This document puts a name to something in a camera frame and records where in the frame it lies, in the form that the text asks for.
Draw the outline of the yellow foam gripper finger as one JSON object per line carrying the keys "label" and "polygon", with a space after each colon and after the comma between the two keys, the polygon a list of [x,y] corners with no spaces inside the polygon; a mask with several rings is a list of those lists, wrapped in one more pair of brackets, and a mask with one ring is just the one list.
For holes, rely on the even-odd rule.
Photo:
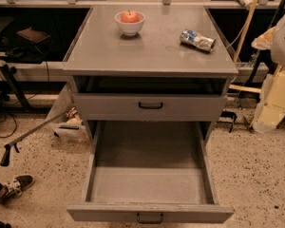
{"label": "yellow foam gripper finger", "polygon": [[267,133],[276,129],[285,117],[285,69],[276,76],[268,74],[263,82],[260,102],[252,127],[256,132]]}

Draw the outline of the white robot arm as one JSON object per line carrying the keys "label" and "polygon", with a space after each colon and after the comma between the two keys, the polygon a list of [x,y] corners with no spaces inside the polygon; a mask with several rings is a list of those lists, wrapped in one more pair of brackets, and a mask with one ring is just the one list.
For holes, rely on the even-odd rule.
{"label": "white robot arm", "polygon": [[256,105],[253,129],[266,133],[275,129],[285,117],[285,14],[274,28],[268,29],[252,43],[254,48],[268,48],[271,58],[282,69],[266,76]]}

